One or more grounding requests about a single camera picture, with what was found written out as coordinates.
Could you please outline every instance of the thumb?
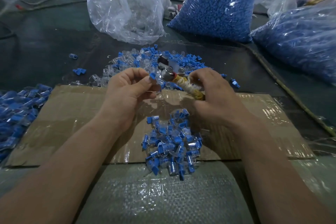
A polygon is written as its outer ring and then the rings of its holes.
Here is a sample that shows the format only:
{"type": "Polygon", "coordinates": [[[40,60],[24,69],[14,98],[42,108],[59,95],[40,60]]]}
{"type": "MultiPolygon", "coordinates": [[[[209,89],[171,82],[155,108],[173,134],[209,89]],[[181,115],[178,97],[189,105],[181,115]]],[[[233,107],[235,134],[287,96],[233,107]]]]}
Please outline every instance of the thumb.
{"type": "Polygon", "coordinates": [[[146,91],[148,91],[152,85],[153,83],[151,78],[149,76],[146,76],[145,78],[142,78],[139,82],[131,85],[131,90],[135,97],[138,98],[146,91]]]}
{"type": "Polygon", "coordinates": [[[216,123],[216,110],[206,101],[196,100],[194,102],[196,112],[206,121],[216,123]]]}

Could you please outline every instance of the cardboard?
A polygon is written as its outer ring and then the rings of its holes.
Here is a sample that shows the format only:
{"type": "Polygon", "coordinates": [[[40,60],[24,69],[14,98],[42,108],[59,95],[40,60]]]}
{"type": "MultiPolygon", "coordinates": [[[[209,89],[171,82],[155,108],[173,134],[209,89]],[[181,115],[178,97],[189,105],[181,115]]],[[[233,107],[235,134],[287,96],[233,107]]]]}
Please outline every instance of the cardboard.
{"type": "MultiPolygon", "coordinates": [[[[101,87],[56,86],[37,119],[13,150],[7,165],[38,166],[46,162],[73,133],[95,116],[105,92],[106,88],[101,87]]],[[[288,158],[314,157],[299,131],[270,95],[239,93],[238,96],[250,112],[261,118],[288,158]]],[[[144,134],[152,129],[146,117],[159,115],[162,120],[168,119],[170,112],[180,108],[190,112],[192,129],[210,130],[209,137],[204,139],[200,160],[240,159],[230,131],[199,119],[193,101],[191,96],[178,90],[163,90],[156,99],[144,101],[131,127],[116,141],[106,162],[144,162],[146,152],[142,151],[141,142],[144,134]]]]}

